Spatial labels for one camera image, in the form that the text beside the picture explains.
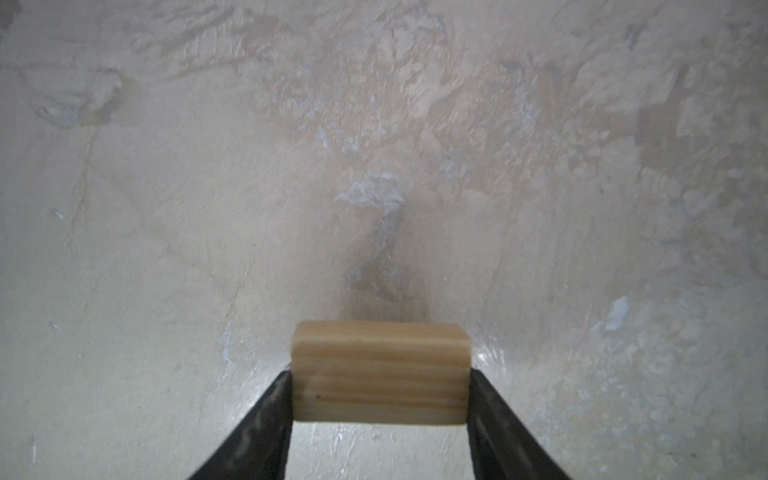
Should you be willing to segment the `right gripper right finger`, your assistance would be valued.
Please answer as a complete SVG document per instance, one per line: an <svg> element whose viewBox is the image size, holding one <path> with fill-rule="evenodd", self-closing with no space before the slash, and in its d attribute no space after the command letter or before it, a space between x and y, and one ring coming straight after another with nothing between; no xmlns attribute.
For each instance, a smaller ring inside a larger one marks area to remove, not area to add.
<svg viewBox="0 0 768 480"><path fill-rule="evenodd" d="M570 479L478 369L470 371L467 432L477 479Z"/></svg>

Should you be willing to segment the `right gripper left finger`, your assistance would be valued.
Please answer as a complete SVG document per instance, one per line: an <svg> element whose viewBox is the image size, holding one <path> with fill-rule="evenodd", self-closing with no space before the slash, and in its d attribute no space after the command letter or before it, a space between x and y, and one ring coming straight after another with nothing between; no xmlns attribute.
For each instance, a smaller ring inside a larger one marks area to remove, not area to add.
<svg viewBox="0 0 768 480"><path fill-rule="evenodd" d="M292 374L286 369L190 479L283 480L292 427Z"/></svg>

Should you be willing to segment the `wood block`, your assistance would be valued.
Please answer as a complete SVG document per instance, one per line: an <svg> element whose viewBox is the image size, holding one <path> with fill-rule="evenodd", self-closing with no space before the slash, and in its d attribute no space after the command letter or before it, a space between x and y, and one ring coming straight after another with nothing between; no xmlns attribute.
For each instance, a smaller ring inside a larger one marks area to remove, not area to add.
<svg viewBox="0 0 768 480"><path fill-rule="evenodd" d="M471 340L458 325L311 320L292 337L299 422L461 425Z"/></svg>

